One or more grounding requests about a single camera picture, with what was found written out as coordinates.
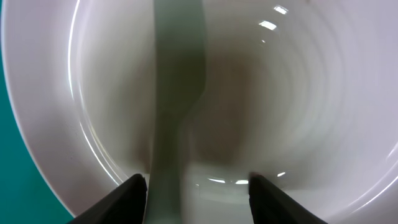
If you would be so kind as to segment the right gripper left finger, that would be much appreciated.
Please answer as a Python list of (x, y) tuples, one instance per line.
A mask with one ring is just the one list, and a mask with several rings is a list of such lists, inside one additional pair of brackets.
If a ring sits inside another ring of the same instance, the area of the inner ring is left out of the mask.
[(142, 224), (146, 198), (146, 180), (135, 174), (69, 224)]

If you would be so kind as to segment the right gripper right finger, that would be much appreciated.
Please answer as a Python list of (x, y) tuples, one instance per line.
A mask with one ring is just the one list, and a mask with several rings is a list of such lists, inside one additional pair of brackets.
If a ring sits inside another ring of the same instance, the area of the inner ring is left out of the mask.
[(261, 174), (250, 173), (248, 192), (254, 224), (326, 224)]

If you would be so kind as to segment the pink plate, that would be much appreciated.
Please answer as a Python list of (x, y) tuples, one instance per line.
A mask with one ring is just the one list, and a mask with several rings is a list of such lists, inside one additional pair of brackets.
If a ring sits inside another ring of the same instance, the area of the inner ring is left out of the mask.
[[(396, 223), (397, 2), (202, 2), (182, 221), (251, 223), (257, 172), (327, 223)], [(1, 51), (27, 150), (72, 216), (150, 176), (154, 1), (3, 1)]]

